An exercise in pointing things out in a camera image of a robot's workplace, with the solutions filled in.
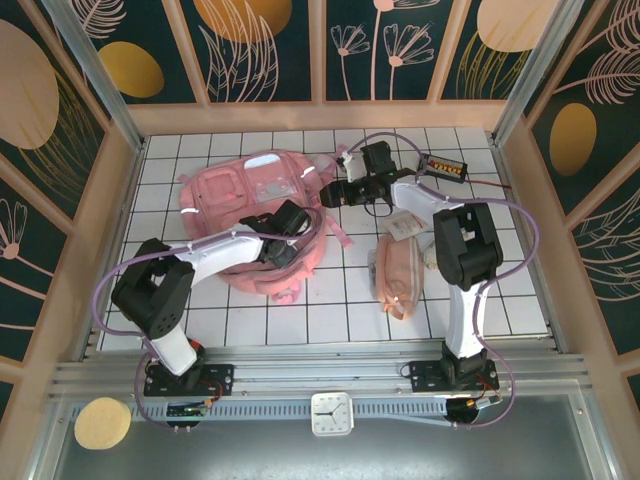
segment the analog clock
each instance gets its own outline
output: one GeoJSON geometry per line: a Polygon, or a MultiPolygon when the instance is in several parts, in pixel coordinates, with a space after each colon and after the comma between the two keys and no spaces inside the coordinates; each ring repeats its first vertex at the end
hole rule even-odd
{"type": "Polygon", "coordinates": [[[353,429],[353,400],[344,392],[311,397],[311,429],[319,437],[347,435],[353,429]]]}

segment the white tag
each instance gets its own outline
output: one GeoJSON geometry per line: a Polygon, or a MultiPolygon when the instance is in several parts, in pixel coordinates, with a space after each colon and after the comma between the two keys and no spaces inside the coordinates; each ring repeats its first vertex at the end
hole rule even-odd
{"type": "Polygon", "coordinates": [[[410,212],[399,212],[382,220],[396,242],[427,231],[427,224],[410,212]]]}

